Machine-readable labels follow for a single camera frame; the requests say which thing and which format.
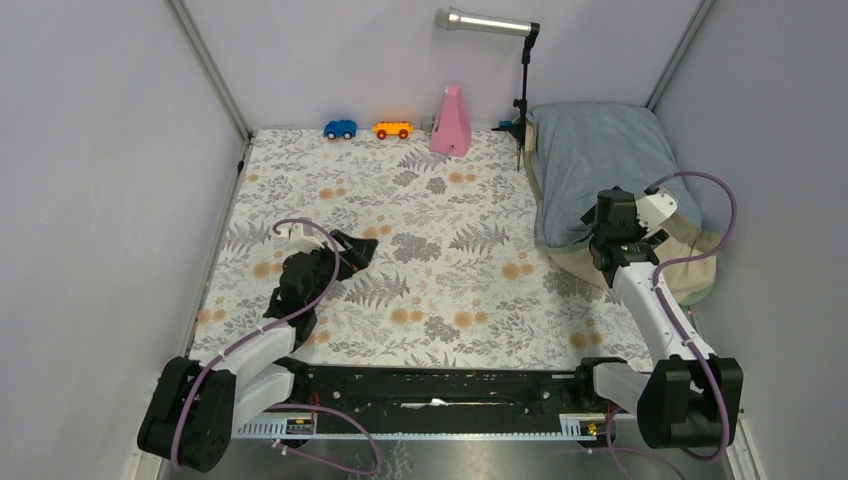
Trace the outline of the white pillow with yellow edge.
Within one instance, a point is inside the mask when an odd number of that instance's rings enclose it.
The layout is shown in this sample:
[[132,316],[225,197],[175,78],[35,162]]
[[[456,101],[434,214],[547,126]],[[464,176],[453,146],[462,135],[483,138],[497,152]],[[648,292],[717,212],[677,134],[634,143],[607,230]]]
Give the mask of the white pillow with yellow edge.
[[[538,202],[535,194],[534,175],[529,168],[529,157],[533,153],[534,142],[535,138],[528,141],[528,158],[525,162],[525,167],[535,199]],[[665,227],[668,225],[670,219],[662,224],[662,228],[666,232],[668,231]],[[719,234],[704,230],[701,227],[701,234],[698,237],[695,252],[692,255],[676,256],[674,254],[666,254],[663,246],[667,243],[668,239],[658,246],[656,254],[660,261],[668,265],[664,271],[664,276],[669,284],[673,298],[678,303],[692,305],[702,300],[709,293],[715,281],[717,267],[715,258],[708,256],[707,253],[716,247],[720,240],[721,237]],[[607,283],[603,279],[602,274],[592,264],[589,241],[586,248],[578,251],[566,254],[550,253],[548,251],[547,253],[557,265],[567,272],[599,287],[606,286]]]

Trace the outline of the blue pillowcase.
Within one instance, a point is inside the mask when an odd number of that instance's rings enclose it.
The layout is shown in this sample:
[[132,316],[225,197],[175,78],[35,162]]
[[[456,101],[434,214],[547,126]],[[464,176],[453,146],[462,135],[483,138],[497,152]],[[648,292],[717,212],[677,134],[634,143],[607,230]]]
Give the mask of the blue pillowcase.
[[657,117],[647,108],[609,102],[551,103],[533,109],[529,168],[538,198],[534,233],[550,253],[584,249],[591,231],[583,215],[602,190],[615,186],[636,198],[656,180],[677,202],[666,230],[666,254],[694,254],[702,215],[683,181]]

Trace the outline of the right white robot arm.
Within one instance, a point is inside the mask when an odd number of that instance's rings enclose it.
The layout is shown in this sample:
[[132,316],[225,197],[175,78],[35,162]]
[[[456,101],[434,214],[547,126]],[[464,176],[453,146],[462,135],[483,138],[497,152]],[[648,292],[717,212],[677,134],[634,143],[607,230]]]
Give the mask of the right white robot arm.
[[668,234],[659,223],[676,207],[662,190],[638,199],[614,187],[600,191],[584,214],[593,265],[636,322],[653,369],[585,360],[586,377],[575,382],[573,396],[589,412],[612,402],[632,414],[653,449],[724,451],[735,436],[744,374],[736,359],[717,355],[698,334],[660,270],[655,249]]

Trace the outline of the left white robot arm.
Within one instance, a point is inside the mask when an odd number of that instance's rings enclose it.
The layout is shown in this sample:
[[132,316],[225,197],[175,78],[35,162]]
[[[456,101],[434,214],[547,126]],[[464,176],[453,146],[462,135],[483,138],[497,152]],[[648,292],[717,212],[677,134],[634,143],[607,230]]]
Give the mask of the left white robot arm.
[[233,433],[261,412],[277,403],[288,411],[307,404],[308,381],[278,362],[305,343],[322,299],[366,269],[379,245],[339,230],[311,236],[313,225],[293,219],[274,225],[294,252],[256,327],[208,360],[177,356],[166,363],[137,433],[141,451],[206,473]]

